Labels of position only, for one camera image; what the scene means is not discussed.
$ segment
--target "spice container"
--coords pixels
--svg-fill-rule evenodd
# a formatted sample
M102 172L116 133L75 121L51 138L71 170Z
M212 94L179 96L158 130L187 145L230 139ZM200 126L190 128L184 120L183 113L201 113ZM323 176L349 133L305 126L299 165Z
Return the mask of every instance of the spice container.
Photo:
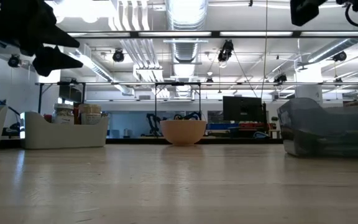
M101 119L101 107L99 105L82 104L79 107L81 124L97 124Z
M55 111L52 115L52 123L55 124L74 124L73 105L55 103Z

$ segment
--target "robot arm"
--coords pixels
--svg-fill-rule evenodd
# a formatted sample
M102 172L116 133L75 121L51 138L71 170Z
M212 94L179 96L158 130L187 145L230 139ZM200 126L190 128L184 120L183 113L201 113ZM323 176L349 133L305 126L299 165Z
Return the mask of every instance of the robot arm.
M37 73L49 76L52 70L80 68L83 64L59 51L57 47L80 46L80 43L56 26L53 9L44 0L0 0L0 46L12 45L26 56L35 55Z
M189 120L189 119L195 119L195 120L201 120L201 114L200 112L192 112L189 115L182 116L180 114L176 114L173 119L175 120Z
M291 0L291 21L296 26L303 26L310 20L314 19L319 14L318 7L325 3L327 0ZM349 17L349 9L358 12L358 0L336 0L337 4L345 5L346 19L354 26L358 24L353 22Z

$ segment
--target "white wall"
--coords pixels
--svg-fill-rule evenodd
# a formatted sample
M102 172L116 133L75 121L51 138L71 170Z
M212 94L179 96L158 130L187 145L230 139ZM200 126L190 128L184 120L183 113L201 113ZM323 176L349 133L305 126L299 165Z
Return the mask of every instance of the white wall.
M60 72L51 74L60 79ZM7 100L7 104L19 113L38 110L39 87L35 85L39 76L23 68L11 68L7 60L0 58L0 100ZM42 113L52 113L53 103L57 102L58 88L54 86L43 96ZM16 122L12 111L7 112L5 127Z

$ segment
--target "ductwork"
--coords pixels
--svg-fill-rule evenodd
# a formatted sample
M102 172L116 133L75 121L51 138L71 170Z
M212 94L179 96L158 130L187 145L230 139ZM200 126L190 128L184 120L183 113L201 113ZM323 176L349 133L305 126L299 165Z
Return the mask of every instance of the ductwork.
M204 29L208 0L165 0L165 5L167 7L168 28L170 30ZM194 62L197 58L198 47L196 43L172 44L174 62ZM174 65L173 70L177 76L190 77L194 74L195 66Z
M342 51L352 47L355 44L358 44L358 38L339 39L332 41L328 45L325 45L321 49L309 55L307 61L308 63L318 63L338 53L341 53Z
M307 56L307 57L302 56L302 59L304 59L304 60L302 60L304 62L303 64L307 65L307 64L311 64L311 63L321 62L323 60L326 60L327 58L330 58L330 57L348 49L349 47L354 46L355 44L358 44L358 38L334 40L331 43L320 48L319 50L313 52L312 54L309 54L309 56ZM269 76L270 74L272 74L279 68L281 68L281 71L286 72L289 69L293 68L294 66L296 66L294 64L294 61L288 60L286 62L283 62L279 67L272 70L269 74L267 74L267 76Z
M75 53L71 54L71 56L76 57L79 61L83 62L85 66L91 69L95 74L99 75L107 82L112 82L113 79L110 76L108 70L103 67L97 60L92 59L92 50L86 44L81 44L78 50ZM122 92L123 95L133 96L135 95L135 90L133 88L129 88L122 85L115 85L119 91Z

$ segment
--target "ceiling light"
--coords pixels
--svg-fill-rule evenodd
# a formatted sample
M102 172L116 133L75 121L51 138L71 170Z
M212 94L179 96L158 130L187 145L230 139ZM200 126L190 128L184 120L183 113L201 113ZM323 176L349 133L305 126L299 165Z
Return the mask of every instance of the ceiling light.
M302 37L332 37L332 36L358 36L358 31L345 31L345 32L336 32L336 31L323 31L323 32L302 32Z
M292 32L287 31L230 31L230 32L221 32L221 37L257 37L257 36L268 36L268 37L288 37L292 35Z
M139 32L140 37L209 37L211 32L172 31L172 32Z
M87 102L109 102L109 100L86 100Z
M95 16L85 16L82 17L82 20L84 20L84 22L87 23L95 23L96 21L98 21L99 18L95 17Z
M76 38L105 38L105 37L130 37L130 33L128 32L110 32L110 31L106 31L106 32L69 32L68 35L72 36L72 37L76 37Z
M198 43L208 43L208 40L182 40L182 39L172 39L172 40L163 40L166 44L198 44Z

